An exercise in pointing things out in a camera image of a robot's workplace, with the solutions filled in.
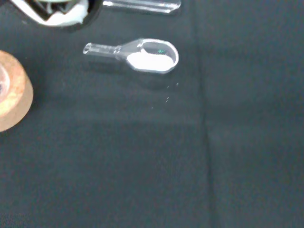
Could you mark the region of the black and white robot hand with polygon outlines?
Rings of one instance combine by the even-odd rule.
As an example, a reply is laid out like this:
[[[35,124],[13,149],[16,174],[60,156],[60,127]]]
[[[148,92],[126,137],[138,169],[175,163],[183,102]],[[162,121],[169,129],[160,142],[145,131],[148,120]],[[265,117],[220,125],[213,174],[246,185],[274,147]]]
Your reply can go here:
[[[26,24],[76,31],[93,23],[102,3],[101,0],[9,0],[6,6]]]

